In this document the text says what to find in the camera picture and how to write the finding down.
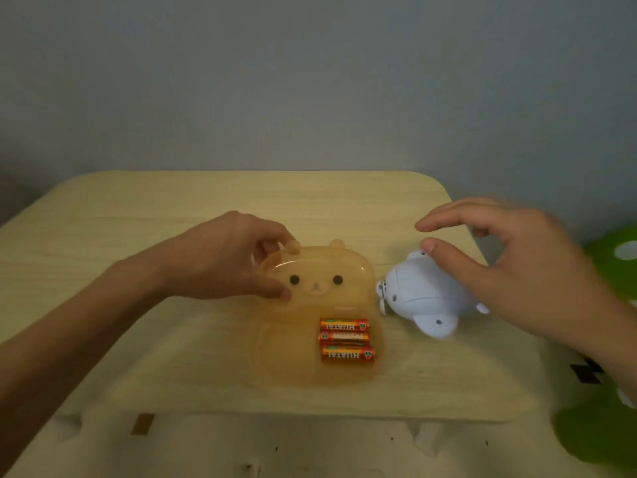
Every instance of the white polka dot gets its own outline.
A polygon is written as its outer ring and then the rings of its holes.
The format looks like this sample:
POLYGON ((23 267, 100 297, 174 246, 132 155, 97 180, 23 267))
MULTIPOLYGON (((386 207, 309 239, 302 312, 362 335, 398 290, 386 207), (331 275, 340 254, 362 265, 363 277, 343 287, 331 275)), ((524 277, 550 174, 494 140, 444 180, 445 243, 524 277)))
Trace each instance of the white polka dot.
POLYGON ((615 258, 620 260, 637 259, 637 240, 626 241, 615 248, 615 258))

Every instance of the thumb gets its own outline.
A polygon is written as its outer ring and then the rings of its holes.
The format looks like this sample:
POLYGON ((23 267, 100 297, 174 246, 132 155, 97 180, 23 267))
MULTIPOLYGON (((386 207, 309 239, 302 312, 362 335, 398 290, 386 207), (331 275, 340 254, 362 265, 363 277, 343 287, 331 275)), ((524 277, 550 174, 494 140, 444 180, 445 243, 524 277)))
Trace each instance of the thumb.
POLYGON ((476 297, 490 280, 489 268, 466 256, 451 243, 437 238, 425 238, 420 248, 436 262, 442 270, 449 273, 476 297))
POLYGON ((292 298, 290 289, 283 283, 258 273, 255 273, 253 276, 251 293, 265 298, 281 298, 283 300, 290 300, 292 298))

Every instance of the bear face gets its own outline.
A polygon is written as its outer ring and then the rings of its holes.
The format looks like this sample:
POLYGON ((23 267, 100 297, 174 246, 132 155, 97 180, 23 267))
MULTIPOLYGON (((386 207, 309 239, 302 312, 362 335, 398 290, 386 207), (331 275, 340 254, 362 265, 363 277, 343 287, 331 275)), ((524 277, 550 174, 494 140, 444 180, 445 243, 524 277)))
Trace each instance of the bear face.
POLYGON ((328 247, 301 247, 270 255, 259 272, 283 282, 292 292, 290 302, 273 305, 358 308, 373 305, 375 278, 370 263, 345 249, 340 240, 328 247))

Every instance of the orange battery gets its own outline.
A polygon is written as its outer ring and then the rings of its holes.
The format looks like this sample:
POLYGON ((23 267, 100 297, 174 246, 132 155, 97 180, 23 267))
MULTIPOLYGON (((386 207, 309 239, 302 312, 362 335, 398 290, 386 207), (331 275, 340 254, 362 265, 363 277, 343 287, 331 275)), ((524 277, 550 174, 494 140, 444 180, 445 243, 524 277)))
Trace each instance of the orange battery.
POLYGON ((325 360, 372 362, 376 353, 371 345, 323 345, 320 356, 325 360))
POLYGON ((370 330, 370 321, 367 319, 321 319, 320 329, 366 332, 370 330))
POLYGON ((367 332, 342 332, 322 330, 318 332, 318 342, 323 344, 362 344, 370 345, 370 334, 367 332))

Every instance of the right hand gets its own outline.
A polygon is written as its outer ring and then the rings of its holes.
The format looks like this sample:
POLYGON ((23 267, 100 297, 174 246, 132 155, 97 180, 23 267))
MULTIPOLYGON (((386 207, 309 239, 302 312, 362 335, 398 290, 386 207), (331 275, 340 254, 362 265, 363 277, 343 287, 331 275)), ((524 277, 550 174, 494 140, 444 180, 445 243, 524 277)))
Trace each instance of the right hand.
POLYGON ((461 224, 472 226, 475 236, 502 239, 505 249, 495 265, 481 265, 437 238, 425 238, 422 250, 514 325, 577 348, 582 333, 594 335, 609 315, 627 312, 581 248, 541 211, 464 198, 435 208, 415 227, 430 232, 461 224))

